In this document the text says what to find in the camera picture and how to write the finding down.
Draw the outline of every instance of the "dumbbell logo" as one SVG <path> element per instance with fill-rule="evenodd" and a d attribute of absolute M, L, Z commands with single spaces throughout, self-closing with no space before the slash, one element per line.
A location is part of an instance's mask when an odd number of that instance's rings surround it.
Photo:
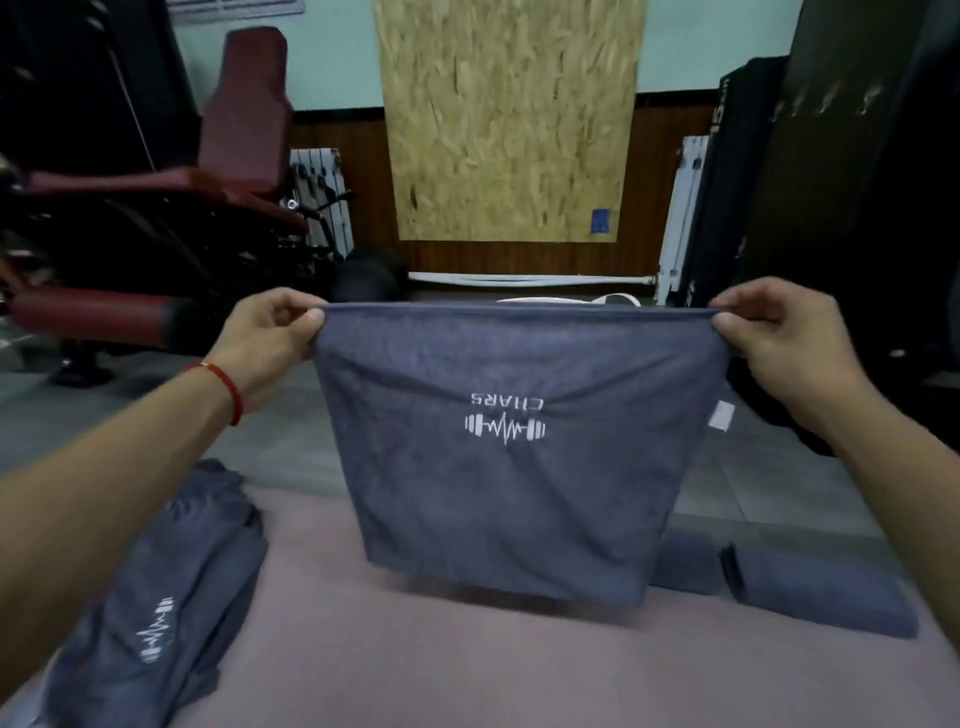
<path fill-rule="evenodd" d="M 502 437 L 504 445 L 522 435 L 526 435 L 527 440 L 542 440 L 546 432 L 546 425 L 540 420 L 531 418 L 526 424 L 519 423 L 516 420 L 508 420 L 506 412 L 500 415 L 499 420 L 492 420 L 483 415 L 467 415 L 464 427 L 477 437 L 482 437 L 485 432 Z"/>

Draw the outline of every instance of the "pink mat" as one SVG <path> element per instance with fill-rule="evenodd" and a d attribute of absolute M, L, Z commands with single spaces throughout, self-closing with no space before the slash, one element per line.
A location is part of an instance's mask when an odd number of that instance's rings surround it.
<path fill-rule="evenodd" d="M 346 499 L 250 488 L 270 551 L 220 689 L 176 728 L 927 728 L 960 668 L 903 642 L 651 589 L 617 624 L 476 606 L 367 564 Z"/>

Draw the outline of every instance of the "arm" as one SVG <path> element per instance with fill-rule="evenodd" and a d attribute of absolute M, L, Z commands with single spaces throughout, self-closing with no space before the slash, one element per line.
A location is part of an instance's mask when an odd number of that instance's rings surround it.
<path fill-rule="evenodd" d="M 960 650 L 960 456 L 867 379 L 830 296 L 779 279 L 732 288 L 714 325 L 757 382 L 833 447 Z"/>
<path fill-rule="evenodd" d="M 287 289 L 233 310 L 205 361 L 255 409 L 301 362 L 320 299 Z M 181 374 L 32 467 L 0 480 L 0 704 L 66 638 L 150 517 L 229 424 L 210 371 Z"/>

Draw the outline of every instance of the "osb board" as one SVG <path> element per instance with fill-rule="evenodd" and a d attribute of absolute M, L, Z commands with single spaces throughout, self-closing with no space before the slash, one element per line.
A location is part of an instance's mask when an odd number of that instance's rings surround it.
<path fill-rule="evenodd" d="M 375 0 L 400 238 L 615 241 L 645 9 Z"/>

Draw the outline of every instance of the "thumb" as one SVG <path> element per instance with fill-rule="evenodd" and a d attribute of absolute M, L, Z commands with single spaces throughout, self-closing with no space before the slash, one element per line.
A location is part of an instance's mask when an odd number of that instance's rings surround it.
<path fill-rule="evenodd" d="M 324 325 L 326 316 L 319 308 L 310 308 L 296 321 L 291 322 L 287 331 L 298 344 L 309 344 L 317 331 Z"/>
<path fill-rule="evenodd" d="M 744 353 L 749 353 L 764 334 L 766 327 L 755 321 L 747 321 L 735 313 L 723 311 L 713 317 L 713 327 L 727 341 Z"/>

